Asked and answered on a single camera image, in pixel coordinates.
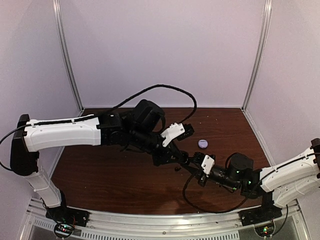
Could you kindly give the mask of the black earbud charging case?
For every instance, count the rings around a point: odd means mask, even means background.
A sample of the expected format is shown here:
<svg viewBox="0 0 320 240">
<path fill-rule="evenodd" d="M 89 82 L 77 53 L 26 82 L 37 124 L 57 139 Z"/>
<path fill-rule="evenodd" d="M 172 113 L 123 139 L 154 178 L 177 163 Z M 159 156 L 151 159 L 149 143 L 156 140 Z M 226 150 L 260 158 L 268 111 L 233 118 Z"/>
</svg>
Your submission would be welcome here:
<svg viewBox="0 0 320 240">
<path fill-rule="evenodd" d="M 190 163 L 189 156 L 183 155 L 182 158 L 180 159 L 180 164 L 188 165 L 189 163 Z"/>
</svg>

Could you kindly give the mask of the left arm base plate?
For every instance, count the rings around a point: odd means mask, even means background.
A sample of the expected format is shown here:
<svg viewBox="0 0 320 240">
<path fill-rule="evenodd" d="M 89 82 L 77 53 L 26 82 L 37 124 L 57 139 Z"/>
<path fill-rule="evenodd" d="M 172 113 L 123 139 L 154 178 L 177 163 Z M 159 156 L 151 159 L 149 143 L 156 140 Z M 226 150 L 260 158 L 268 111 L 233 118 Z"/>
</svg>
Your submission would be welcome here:
<svg viewBox="0 0 320 240">
<path fill-rule="evenodd" d="M 59 223 L 86 227 L 89 220 L 89 215 L 90 214 L 88 211 L 75 208 L 59 208 L 56 210 L 50 208 L 47 210 L 45 217 Z"/>
</svg>

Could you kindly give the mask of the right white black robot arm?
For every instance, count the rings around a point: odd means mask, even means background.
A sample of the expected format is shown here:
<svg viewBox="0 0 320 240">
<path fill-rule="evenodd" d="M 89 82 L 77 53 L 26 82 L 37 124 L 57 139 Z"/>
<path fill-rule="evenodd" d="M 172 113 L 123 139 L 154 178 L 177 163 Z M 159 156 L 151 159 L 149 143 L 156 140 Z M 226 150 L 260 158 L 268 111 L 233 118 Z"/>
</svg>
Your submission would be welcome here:
<svg viewBox="0 0 320 240">
<path fill-rule="evenodd" d="M 254 161 L 244 154 L 230 155 L 224 167 L 215 164 L 215 157 L 200 152 L 181 167 L 196 178 L 200 186 L 207 181 L 231 192 L 240 190 L 247 201 L 262 198 L 261 206 L 239 212 L 243 226 L 271 221 L 282 216 L 282 209 L 291 201 L 320 186 L 320 140 L 315 138 L 298 156 L 278 165 L 254 169 Z"/>
</svg>

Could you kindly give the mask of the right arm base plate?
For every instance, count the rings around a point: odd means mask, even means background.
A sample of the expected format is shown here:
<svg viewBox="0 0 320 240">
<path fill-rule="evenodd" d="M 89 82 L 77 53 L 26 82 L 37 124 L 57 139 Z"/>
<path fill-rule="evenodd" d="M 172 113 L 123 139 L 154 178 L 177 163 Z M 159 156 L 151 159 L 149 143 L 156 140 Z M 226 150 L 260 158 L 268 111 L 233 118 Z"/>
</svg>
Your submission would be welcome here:
<svg viewBox="0 0 320 240">
<path fill-rule="evenodd" d="M 239 212 L 242 226 L 249 226 L 271 221 L 282 216 L 281 209 L 252 208 Z"/>
</svg>

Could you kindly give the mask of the lilac earbud charging case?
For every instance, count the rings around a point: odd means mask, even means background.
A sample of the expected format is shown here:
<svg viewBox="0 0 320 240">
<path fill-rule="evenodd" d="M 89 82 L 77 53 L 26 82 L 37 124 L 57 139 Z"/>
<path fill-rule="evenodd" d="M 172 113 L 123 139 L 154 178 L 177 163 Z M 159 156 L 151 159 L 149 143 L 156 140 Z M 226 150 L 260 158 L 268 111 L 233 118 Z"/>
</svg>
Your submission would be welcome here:
<svg viewBox="0 0 320 240">
<path fill-rule="evenodd" d="M 198 144 L 198 147 L 201 149 L 206 149 L 209 145 L 206 139 L 200 139 L 197 144 Z"/>
</svg>

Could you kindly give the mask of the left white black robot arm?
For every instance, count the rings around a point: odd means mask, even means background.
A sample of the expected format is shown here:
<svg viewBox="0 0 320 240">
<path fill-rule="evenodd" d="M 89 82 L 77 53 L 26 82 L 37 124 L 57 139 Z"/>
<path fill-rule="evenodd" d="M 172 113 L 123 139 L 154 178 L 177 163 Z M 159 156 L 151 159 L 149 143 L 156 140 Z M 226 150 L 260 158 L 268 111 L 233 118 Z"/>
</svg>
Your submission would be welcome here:
<svg viewBox="0 0 320 240">
<path fill-rule="evenodd" d="M 107 111 L 80 118 L 40 122 L 28 114 L 19 118 L 13 132 L 10 169 L 26 178 L 44 202 L 47 216 L 60 223 L 85 226 L 88 213 L 69 208 L 64 193 L 50 180 L 39 164 L 40 150 L 66 146 L 133 146 L 152 156 L 155 166 L 186 163 L 188 155 L 174 140 L 186 133 L 182 123 L 163 126 L 165 112 L 155 103 L 143 99 L 126 112 Z"/>
</svg>

